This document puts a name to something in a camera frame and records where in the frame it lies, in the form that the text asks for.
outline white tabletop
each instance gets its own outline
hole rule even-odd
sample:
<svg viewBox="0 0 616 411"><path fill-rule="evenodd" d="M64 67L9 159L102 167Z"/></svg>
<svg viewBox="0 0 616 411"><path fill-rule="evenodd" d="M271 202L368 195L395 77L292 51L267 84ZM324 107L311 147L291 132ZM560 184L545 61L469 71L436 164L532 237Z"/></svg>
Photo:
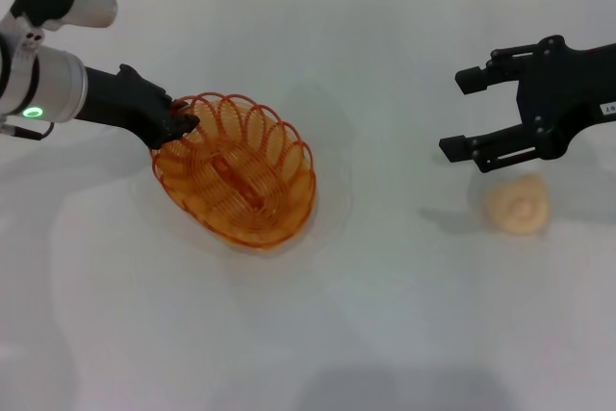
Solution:
<svg viewBox="0 0 616 411"><path fill-rule="evenodd" d="M562 34L616 42L614 0L118 0L48 44L175 96L240 92L315 152L319 207L270 258L168 199L129 133L0 141L2 411L585 411L616 389L616 126L490 175L441 137L518 122L515 85L456 71ZM11 0L0 0L6 9ZM536 171L541 236L482 192Z"/></svg>

